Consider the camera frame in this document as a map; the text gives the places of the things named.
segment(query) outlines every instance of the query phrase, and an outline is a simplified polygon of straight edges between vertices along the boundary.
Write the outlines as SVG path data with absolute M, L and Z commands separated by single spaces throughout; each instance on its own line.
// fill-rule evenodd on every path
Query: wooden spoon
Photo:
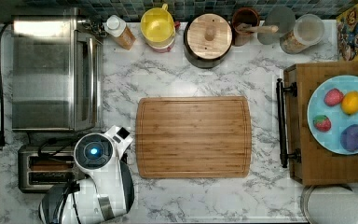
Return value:
M 237 30 L 241 32 L 254 32 L 254 33 L 276 33 L 278 26 L 251 26 L 250 24 L 241 23 L 237 26 Z

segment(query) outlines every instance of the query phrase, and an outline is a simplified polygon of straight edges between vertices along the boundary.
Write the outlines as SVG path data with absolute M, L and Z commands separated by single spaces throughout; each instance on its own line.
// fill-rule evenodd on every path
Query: yellow container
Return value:
M 167 4 L 149 9 L 141 18 L 141 32 L 152 47 L 165 47 L 175 38 L 173 18 L 167 9 Z

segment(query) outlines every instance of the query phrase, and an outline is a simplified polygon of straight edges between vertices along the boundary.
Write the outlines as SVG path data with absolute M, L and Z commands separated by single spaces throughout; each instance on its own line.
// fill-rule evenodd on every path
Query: bottle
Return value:
M 124 20 L 113 15 L 103 26 L 105 31 L 110 34 L 123 49 L 131 49 L 136 38 Z

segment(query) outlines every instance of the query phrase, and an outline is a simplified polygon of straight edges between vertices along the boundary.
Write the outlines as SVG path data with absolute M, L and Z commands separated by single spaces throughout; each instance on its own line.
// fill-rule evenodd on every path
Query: toaster slot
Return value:
M 65 171 L 74 167 L 74 157 L 57 156 L 51 158 L 30 157 L 29 169 L 31 171 Z
M 32 185 L 54 185 L 66 183 L 74 179 L 72 172 L 31 172 L 29 173 L 29 183 Z

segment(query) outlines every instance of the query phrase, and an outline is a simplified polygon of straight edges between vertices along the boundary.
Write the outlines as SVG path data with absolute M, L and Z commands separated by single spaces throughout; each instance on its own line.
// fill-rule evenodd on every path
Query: red fruit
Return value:
M 321 132 L 327 132 L 331 129 L 330 119 L 326 115 L 318 115 L 313 119 L 313 126 Z
M 324 102 L 329 105 L 338 105 L 344 99 L 344 94 L 337 88 L 330 90 L 324 97 Z

